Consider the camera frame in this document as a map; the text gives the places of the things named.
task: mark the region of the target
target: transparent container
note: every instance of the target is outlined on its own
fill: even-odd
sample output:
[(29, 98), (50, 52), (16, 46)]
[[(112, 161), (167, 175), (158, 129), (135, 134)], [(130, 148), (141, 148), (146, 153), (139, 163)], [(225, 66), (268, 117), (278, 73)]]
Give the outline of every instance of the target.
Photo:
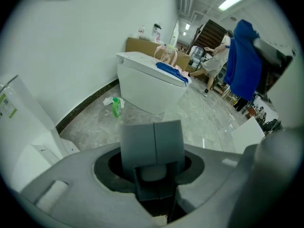
[(203, 48), (200, 48), (198, 46), (193, 46), (189, 53), (189, 56), (190, 56), (191, 60), (193, 58), (200, 59), (201, 56), (203, 55), (203, 52), (204, 52)]
[(175, 48), (172, 45), (167, 45), (165, 51), (161, 56), (161, 62), (170, 64), (172, 56), (175, 54)]

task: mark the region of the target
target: floor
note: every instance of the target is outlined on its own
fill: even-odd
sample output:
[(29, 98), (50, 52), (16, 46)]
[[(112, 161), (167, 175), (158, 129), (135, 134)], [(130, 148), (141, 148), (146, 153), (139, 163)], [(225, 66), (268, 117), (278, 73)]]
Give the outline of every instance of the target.
[(112, 104), (104, 106), (106, 97), (120, 97), (116, 85), (83, 110), (60, 134), (71, 140), (81, 151), (120, 141), (122, 124), (142, 124), (181, 120), (184, 142), (217, 151), (235, 152), (231, 132), (246, 121), (246, 117), (223, 100), (215, 91), (204, 97), (199, 89), (206, 85), (192, 79), (178, 103), (162, 114), (150, 114), (125, 102), (122, 115), (115, 118)]

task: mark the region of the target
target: sticker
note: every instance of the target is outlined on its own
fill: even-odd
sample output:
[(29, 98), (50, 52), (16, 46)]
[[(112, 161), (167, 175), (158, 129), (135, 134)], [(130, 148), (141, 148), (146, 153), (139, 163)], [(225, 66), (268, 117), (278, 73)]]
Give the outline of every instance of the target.
[(117, 115), (119, 115), (121, 112), (122, 112), (122, 109), (121, 109), (120, 103), (119, 103), (116, 107), (116, 113), (117, 113)]
[(5, 94), (0, 97), (0, 110), (4, 114), (6, 114), (9, 118), (12, 118), (16, 113), (17, 109), (14, 105), (9, 101)]

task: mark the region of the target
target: toilet bowl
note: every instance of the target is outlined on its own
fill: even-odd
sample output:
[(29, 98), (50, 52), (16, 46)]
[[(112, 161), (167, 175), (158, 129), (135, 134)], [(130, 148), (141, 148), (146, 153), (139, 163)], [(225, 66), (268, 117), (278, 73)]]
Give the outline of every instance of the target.
[(160, 114), (186, 92), (188, 83), (157, 68), (158, 59), (141, 52), (117, 55), (117, 74), (122, 98), (138, 108)]
[(56, 127), (17, 75), (0, 76), (0, 175), (21, 192), (66, 156), (79, 152)]

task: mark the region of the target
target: blue garment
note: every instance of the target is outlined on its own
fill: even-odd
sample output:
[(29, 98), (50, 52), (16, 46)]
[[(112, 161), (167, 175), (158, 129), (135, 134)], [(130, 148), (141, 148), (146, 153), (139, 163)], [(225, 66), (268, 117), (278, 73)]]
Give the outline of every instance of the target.
[(158, 62), (156, 63), (157, 68), (159, 68), (162, 71), (165, 71), (169, 74), (172, 74), (174, 76), (176, 76), (177, 78), (179, 78), (180, 80), (184, 81), (185, 83), (188, 83), (188, 79), (186, 77), (184, 77), (183, 75), (181, 75), (181, 73), (179, 72), (179, 70), (165, 64), (162, 62)]
[(232, 93), (248, 101), (261, 78), (262, 62), (252, 45), (253, 40), (259, 37), (252, 24), (242, 19), (237, 23), (230, 42), (224, 82), (230, 85)]

